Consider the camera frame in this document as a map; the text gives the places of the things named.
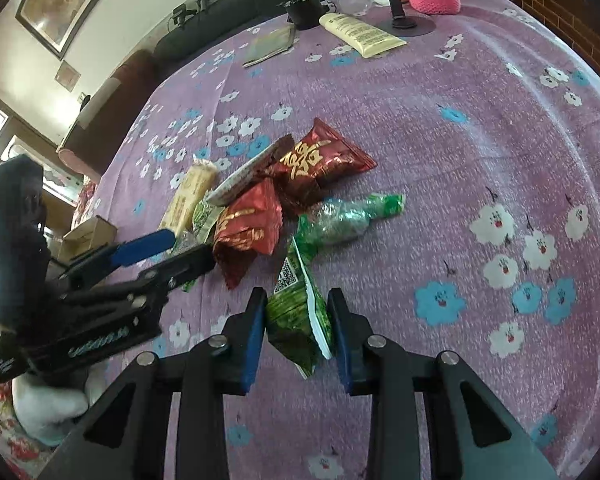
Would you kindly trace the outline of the left white-gloved hand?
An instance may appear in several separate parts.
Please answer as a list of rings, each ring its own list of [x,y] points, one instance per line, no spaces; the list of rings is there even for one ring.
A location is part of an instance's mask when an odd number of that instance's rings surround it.
[[[56,448],[73,430],[73,421],[83,416],[105,390],[105,362],[92,366],[79,388],[53,387],[38,376],[23,374],[12,381],[12,405],[29,437]]]

